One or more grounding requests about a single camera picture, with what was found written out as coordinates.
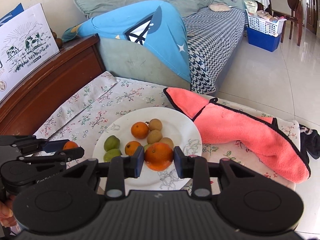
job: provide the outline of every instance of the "floral tablecloth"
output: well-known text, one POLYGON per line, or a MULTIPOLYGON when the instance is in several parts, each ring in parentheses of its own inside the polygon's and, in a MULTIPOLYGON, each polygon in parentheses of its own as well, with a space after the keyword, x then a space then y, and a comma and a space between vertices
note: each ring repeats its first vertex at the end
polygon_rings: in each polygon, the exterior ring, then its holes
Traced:
MULTIPOLYGON (((116 119, 137 109, 145 107, 173 108, 163 93, 164 86, 141 82, 126 78, 117 78, 105 72, 75 93, 62 104, 52 116, 35 133, 37 138, 50 140, 69 139, 75 141, 85 150, 82 159, 68 163, 68 167, 85 159, 91 158, 96 141, 104 131, 116 130, 111 126, 116 119)), ((268 116, 252 108, 219 99, 218 103, 234 109, 247 112, 254 116, 268 116)), ((278 119, 281 130, 288 135, 300 149, 299 124, 293 121, 278 119)), ((203 157, 209 162, 219 162, 221 158, 234 160, 264 176, 273 179, 291 189, 295 184, 276 174, 264 165, 259 158, 245 147, 240 141, 227 144, 203 145, 203 157)), ((165 188, 174 189, 177 178, 167 176, 170 183, 165 188)), ((217 179, 211 179, 212 193, 220 192, 217 179)), ((192 180, 184 189, 191 190, 192 180)))

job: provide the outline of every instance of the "pink towel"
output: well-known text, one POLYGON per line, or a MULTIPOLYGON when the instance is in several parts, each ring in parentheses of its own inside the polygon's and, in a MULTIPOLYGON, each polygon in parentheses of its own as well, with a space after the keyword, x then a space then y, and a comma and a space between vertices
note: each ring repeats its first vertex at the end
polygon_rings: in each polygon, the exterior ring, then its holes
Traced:
POLYGON ((295 183, 307 180, 308 161, 294 143, 278 128, 273 117, 254 117, 210 101, 185 89, 166 88, 173 107, 197 126, 202 143, 219 144, 241 141, 276 173, 295 183))

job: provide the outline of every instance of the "door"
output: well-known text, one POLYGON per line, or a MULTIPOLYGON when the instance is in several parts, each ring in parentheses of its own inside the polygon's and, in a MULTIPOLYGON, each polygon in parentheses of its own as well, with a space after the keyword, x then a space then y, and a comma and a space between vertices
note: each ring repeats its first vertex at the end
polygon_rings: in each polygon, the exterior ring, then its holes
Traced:
POLYGON ((318 3, 317 0, 307 0, 307 29, 312 33, 317 33, 318 23, 318 3))

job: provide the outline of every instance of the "mandarin orange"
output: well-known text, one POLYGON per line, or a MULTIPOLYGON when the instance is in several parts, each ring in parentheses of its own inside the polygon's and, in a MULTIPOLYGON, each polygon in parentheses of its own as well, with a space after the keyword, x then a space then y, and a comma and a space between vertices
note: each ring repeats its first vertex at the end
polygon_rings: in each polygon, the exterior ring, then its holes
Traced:
POLYGON ((128 142, 124 148, 125 154, 132 156, 134 155, 135 151, 137 150, 138 146, 141 146, 141 143, 137 141, 128 142))
POLYGON ((131 127, 131 134, 137 139, 144 139, 148 136, 149 127, 144 122, 136 122, 131 127))
POLYGON ((166 143, 157 142, 146 150, 144 160, 153 171, 163 171, 172 163, 173 151, 166 143))
POLYGON ((78 148, 79 146, 73 142, 73 141, 68 141, 64 144, 62 150, 68 150, 68 149, 73 149, 73 148, 78 148))

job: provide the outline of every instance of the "wooden cabinet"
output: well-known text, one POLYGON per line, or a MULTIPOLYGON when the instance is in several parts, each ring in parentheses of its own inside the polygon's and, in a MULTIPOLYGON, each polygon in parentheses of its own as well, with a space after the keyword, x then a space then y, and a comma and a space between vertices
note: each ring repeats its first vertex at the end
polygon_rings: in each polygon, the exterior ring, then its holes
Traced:
POLYGON ((0 135, 33 134, 63 102, 103 73, 97 42, 93 35, 64 44, 23 80, 0 104, 0 135))

